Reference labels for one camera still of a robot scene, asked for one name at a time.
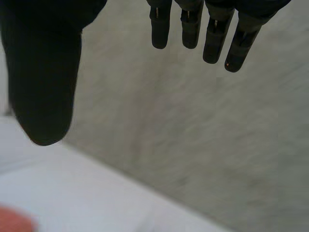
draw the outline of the white table surface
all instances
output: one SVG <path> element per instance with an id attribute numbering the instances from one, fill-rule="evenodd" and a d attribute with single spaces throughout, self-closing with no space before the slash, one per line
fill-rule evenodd
<path id="1" fill-rule="evenodd" d="M 32 215 L 39 232 L 227 231 L 64 144 L 33 145 L 6 117 L 0 204 Z"/>

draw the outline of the gray wall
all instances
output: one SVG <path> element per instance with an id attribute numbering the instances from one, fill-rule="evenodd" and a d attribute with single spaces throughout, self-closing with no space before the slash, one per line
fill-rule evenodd
<path id="1" fill-rule="evenodd" d="M 151 45 L 146 0 L 110 0 L 84 31 L 66 142 L 241 232 L 309 231 L 309 3 L 263 27 L 240 72 L 182 46 Z"/>

